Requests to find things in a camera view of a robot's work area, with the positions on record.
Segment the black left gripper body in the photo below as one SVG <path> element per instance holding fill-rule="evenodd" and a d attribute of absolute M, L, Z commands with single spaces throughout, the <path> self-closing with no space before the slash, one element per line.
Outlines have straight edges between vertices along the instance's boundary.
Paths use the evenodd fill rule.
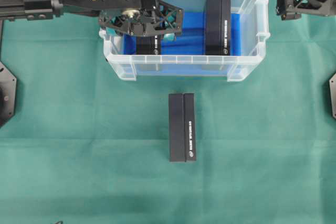
<path fill-rule="evenodd" d="M 118 36 L 174 38 L 182 34 L 183 9 L 163 0 L 141 0 L 141 3 L 144 6 L 140 9 L 101 13 L 99 25 Z"/>

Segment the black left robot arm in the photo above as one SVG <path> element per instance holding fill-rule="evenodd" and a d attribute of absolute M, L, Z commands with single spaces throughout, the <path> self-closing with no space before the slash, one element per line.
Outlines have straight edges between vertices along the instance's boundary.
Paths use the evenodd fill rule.
<path fill-rule="evenodd" d="M 118 36 L 180 36 L 184 11 L 162 0 L 1 0 L 1 20 L 48 20 L 64 13 L 95 17 Z"/>

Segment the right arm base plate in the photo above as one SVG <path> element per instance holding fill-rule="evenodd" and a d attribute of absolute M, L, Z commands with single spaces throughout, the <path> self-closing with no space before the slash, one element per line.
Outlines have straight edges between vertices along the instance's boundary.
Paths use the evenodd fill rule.
<path fill-rule="evenodd" d="M 322 98 L 326 114 L 335 120 L 335 73 L 323 83 Z"/>

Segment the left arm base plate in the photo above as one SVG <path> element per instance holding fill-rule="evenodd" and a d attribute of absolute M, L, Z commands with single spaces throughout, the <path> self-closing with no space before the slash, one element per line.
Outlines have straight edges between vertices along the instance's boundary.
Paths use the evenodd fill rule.
<path fill-rule="evenodd" d="M 1 62 L 1 127 L 15 114 L 16 77 Z"/>

